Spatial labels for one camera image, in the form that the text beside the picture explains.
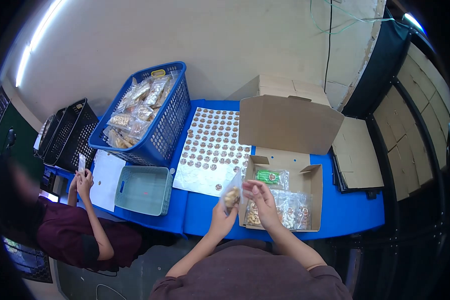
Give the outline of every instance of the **fluorescent light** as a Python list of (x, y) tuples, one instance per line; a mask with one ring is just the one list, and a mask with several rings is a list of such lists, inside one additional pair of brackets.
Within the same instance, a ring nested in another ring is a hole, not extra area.
[(50, 25), (53, 18), (57, 15), (58, 11), (60, 10), (60, 8), (62, 8), (63, 3), (65, 2), (66, 0), (55, 0), (47, 9), (45, 15), (42, 18), (42, 21), (40, 21), (40, 24), (38, 24), (38, 27), (35, 30), (33, 37), (31, 38), (30, 44), (25, 47), (25, 50), (23, 51), (23, 54), (21, 56), (15, 87), (18, 87), (22, 83), (25, 66), (27, 65), (28, 59), (30, 58), (30, 54), (37, 48), (38, 42), (40, 41), (40, 39), (42, 39), (47, 27)]
[(416, 27), (418, 27), (421, 31), (423, 31), (423, 27), (422, 25), (420, 25), (420, 23), (415, 20), (414, 17), (412, 17), (411, 15), (409, 15), (408, 13), (406, 13), (405, 15), (403, 15), (408, 21), (412, 22), (413, 25), (415, 25)]

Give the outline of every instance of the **black basket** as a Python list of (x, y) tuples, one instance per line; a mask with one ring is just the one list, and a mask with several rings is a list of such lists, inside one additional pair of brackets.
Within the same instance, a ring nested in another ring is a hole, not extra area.
[(53, 117), (53, 120), (50, 123), (50, 127), (48, 127), (48, 131), (46, 132), (45, 136), (43, 137), (42, 144), (38, 148), (37, 156), (39, 158), (43, 159), (45, 154), (47, 153), (48, 146), (50, 146), (50, 141), (52, 140), (52, 137), (55, 134), (55, 131), (57, 131), (57, 128), (60, 124), (60, 120), (62, 120), (63, 113), (65, 112), (65, 110), (66, 110), (66, 108), (62, 108), (61, 110), (57, 111), (55, 116)]
[(97, 150), (88, 146), (88, 138), (97, 124), (98, 118), (88, 105), (87, 98), (67, 107), (43, 163), (73, 173), (78, 170), (79, 154), (82, 153), (86, 158), (85, 167), (90, 169)]

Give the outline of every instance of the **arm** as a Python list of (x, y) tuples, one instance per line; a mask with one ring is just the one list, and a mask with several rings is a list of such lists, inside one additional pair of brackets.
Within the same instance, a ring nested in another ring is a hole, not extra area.
[(71, 207), (77, 206), (77, 171), (75, 171), (75, 177), (73, 177), (72, 182), (70, 183), (66, 204)]
[(83, 204), (85, 205), (85, 210), (87, 211), (91, 229), (93, 230), (93, 236), (98, 244), (99, 255), (97, 260), (105, 261), (111, 259), (115, 255), (115, 252), (110, 244), (110, 241), (108, 240), (102, 224), (100, 224), (100, 221), (95, 214), (92, 201), (90, 200), (90, 188), (93, 185), (94, 177), (92, 176), (90, 170), (85, 169), (85, 172), (88, 172), (86, 177), (80, 173), (77, 175), (77, 189)]
[(270, 237), (276, 243), (280, 254), (296, 259), (308, 271), (317, 266), (326, 266), (324, 259), (312, 247), (300, 241), (286, 229), (278, 219), (275, 199), (270, 189), (261, 181), (248, 180), (243, 188), (252, 192), (258, 207), (258, 217)]
[(225, 214), (223, 203), (218, 203), (213, 208), (211, 224), (208, 233), (184, 258), (178, 261), (166, 274), (167, 277), (179, 277), (186, 275), (188, 271), (199, 261), (209, 256), (217, 244), (230, 232), (238, 214), (237, 207), (233, 207), (230, 215)]

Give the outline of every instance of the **ceiling light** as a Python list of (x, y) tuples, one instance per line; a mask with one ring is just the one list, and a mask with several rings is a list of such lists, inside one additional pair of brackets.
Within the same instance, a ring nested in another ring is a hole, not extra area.
[(47, 9), (45, 15), (42, 18), (42, 21), (40, 21), (40, 23), (38, 24), (38, 27), (30, 40), (30, 44), (25, 47), (25, 50), (23, 51), (23, 54), (21, 56), (15, 87), (18, 87), (22, 83), (25, 66), (27, 65), (28, 59), (30, 58), (30, 54), (37, 48), (38, 42), (40, 41), (40, 39), (42, 39), (42, 36), (44, 35), (47, 27), (50, 25), (53, 18), (57, 15), (58, 11), (60, 10), (60, 8), (62, 8), (63, 4), (66, 1), (67, 0), (55, 0)]

